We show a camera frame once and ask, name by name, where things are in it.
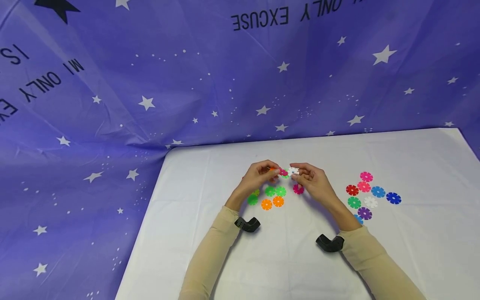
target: beige sleeve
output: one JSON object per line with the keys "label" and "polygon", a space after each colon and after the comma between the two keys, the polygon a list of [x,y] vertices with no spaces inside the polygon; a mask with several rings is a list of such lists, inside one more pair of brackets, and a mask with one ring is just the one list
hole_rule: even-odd
{"label": "beige sleeve", "polygon": [[222,207],[190,260],[179,300],[210,299],[225,257],[240,232],[235,225],[238,216],[238,212]]}
{"label": "beige sleeve", "polygon": [[340,231],[343,255],[377,300],[425,300],[420,290],[366,227]]}

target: pink snowflake disc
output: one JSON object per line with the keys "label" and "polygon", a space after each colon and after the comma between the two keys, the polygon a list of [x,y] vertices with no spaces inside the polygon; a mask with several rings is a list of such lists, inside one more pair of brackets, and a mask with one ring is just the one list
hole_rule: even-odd
{"label": "pink snowflake disc", "polygon": [[360,173],[360,179],[364,182],[371,182],[373,180],[373,175],[369,172],[362,172]]}
{"label": "pink snowflake disc", "polygon": [[299,188],[298,184],[295,184],[293,186],[293,192],[297,195],[303,194],[304,191],[305,191],[305,189],[303,187]]}
{"label": "pink snowflake disc", "polygon": [[358,184],[357,184],[357,187],[360,191],[362,192],[370,192],[370,190],[372,189],[372,187],[364,182],[364,181],[360,181]]}

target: toy pieces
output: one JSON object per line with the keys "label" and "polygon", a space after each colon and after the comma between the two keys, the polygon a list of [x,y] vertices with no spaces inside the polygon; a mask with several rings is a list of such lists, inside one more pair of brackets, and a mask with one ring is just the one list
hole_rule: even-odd
{"label": "toy pieces", "polygon": [[372,195],[377,198],[385,197],[385,190],[379,186],[372,187]]}
{"label": "toy pieces", "polygon": [[366,207],[360,207],[357,214],[364,220],[370,220],[372,218],[372,212]]}
{"label": "toy pieces", "polygon": [[356,196],[359,194],[359,189],[353,184],[348,185],[345,190],[350,196]]}
{"label": "toy pieces", "polygon": [[360,179],[364,182],[371,182],[373,180],[373,175],[369,172],[360,173]]}
{"label": "toy pieces", "polygon": [[255,204],[257,204],[257,203],[258,203],[258,197],[257,197],[257,195],[251,194],[250,196],[248,196],[247,202],[248,202],[249,205],[255,205]]}
{"label": "toy pieces", "polygon": [[402,197],[400,197],[400,195],[396,192],[390,192],[387,194],[387,200],[391,204],[400,204],[400,202],[402,202]]}
{"label": "toy pieces", "polygon": [[373,197],[366,197],[363,202],[365,203],[365,206],[368,208],[376,208],[378,206],[378,201],[373,198]]}
{"label": "toy pieces", "polygon": [[370,185],[367,183],[367,182],[364,182],[364,181],[360,181],[358,184],[357,184],[357,187],[360,191],[362,192],[370,192],[370,190],[372,189],[370,187]]}
{"label": "toy pieces", "polygon": [[277,196],[285,197],[285,195],[287,194],[287,190],[283,186],[277,186],[275,189],[275,193],[277,194]]}
{"label": "toy pieces", "polygon": [[273,205],[275,205],[276,207],[282,207],[284,203],[285,201],[280,196],[273,198]]}
{"label": "toy pieces", "polygon": [[261,205],[264,210],[272,209],[272,201],[270,199],[263,199]]}
{"label": "toy pieces", "polygon": [[267,186],[265,189],[265,195],[268,197],[273,197],[275,196],[275,188],[273,186]]}
{"label": "toy pieces", "polygon": [[288,173],[289,176],[292,176],[293,174],[300,175],[299,169],[294,168],[294,167],[289,167],[288,170],[287,170],[287,173]]}
{"label": "toy pieces", "polygon": [[303,194],[304,191],[305,191],[304,187],[299,188],[298,184],[295,184],[293,186],[293,192],[297,195]]}
{"label": "toy pieces", "polygon": [[361,201],[357,197],[350,197],[347,202],[351,208],[359,209],[361,207]]}

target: black star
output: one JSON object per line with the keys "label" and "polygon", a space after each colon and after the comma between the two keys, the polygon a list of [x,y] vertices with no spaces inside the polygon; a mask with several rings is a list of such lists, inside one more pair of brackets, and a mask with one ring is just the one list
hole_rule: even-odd
{"label": "black star", "polygon": [[68,24],[67,12],[80,12],[67,0],[36,0],[34,4],[53,9],[65,24]]}

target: green snowflake disc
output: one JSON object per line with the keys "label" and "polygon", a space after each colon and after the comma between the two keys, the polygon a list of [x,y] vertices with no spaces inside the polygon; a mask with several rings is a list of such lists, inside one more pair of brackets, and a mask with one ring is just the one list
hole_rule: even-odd
{"label": "green snowflake disc", "polygon": [[285,195],[287,194],[287,190],[283,186],[277,186],[277,188],[275,189],[275,192],[277,196],[280,196],[280,197],[285,197]]}
{"label": "green snowflake disc", "polygon": [[351,208],[359,209],[361,207],[361,201],[357,197],[350,197],[348,199],[348,205],[350,205]]}
{"label": "green snowflake disc", "polygon": [[275,195],[275,188],[273,186],[267,186],[265,189],[265,195],[268,197],[273,197]]}
{"label": "green snowflake disc", "polygon": [[250,205],[255,205],[258,202],[258,197],[255,194],[251,194],[250,196],[248,196],[247,202]]}

